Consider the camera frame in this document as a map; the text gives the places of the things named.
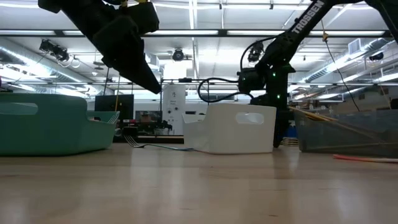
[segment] bin handle cutout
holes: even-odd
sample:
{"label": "bin handle cutout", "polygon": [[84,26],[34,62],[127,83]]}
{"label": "bin handle cutout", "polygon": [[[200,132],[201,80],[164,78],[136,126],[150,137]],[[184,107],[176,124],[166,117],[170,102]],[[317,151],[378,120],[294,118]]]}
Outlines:
{"label": "bin handle cutout", "polygon": [[264,124],[264,115],[259,113],[239,112],[235,116],[238,124]]}
{"label": "bin handle cutout", "polygon": [[35,103],[0,102],[0,114],[3,115],[35,115],[38,111]]}

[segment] fork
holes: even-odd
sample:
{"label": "fork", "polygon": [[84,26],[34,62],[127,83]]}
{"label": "fork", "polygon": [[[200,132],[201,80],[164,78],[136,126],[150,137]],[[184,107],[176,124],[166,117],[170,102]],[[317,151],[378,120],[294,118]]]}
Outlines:
{"label": "fork", "polygon": [[164,149],[172,149],[172,150],[178,150],[178,151],[194,151],[193,148],[177,148],[177,147],[168,147],[168,146],[161,146],[161,145],[156,145],[156,144],[138,144],[132,136],[129,135],[124,135],[125,140],[127,143],[133,147],[133,148],[144,148],[146,146],[154,146],[154,147],[161,147]]}

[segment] teal plastic bin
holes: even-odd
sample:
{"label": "teal plastic bin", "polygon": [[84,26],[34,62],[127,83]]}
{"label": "teal plastic bin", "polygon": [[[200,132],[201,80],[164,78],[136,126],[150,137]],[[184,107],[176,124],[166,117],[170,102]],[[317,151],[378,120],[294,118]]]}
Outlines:
{"label": "teal plastic bin", "polygon": [[[92,121],[99,117],[101,121]],[[119,112],[87,111],[83,98],[0,94],[0,156],[67,156],[110,147]]]}

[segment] white plastic bin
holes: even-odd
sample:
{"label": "white plastic bin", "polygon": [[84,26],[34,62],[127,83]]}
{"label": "white plastic bin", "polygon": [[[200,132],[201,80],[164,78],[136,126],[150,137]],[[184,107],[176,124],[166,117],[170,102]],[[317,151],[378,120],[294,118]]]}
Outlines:
{"label": "white plastic bin", "polygon": [[184,142],[211,154],[272,152],[275,117],[275,107],[212,104],[206,116],[183,114]]}

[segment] wooden table surface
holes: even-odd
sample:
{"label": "wooden table surface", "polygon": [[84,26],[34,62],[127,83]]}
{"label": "wooden table surface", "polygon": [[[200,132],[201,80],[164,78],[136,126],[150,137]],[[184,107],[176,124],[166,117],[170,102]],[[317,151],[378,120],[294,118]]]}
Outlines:
{"label": "wooden table surface", "polygon": [[397,223],[398,165],[297,148],[0,158],[1,224]]}

